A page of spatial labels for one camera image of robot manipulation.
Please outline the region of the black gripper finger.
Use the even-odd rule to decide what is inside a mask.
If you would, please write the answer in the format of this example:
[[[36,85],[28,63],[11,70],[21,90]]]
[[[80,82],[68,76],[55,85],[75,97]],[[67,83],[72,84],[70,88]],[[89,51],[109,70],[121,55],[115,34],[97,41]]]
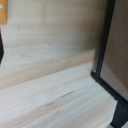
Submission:
[[[0,65],[2,62],[4,56],[4,48],[3,48],[3,41],[2,41],[2,35],[1,35],[1,29],[0,29]]]

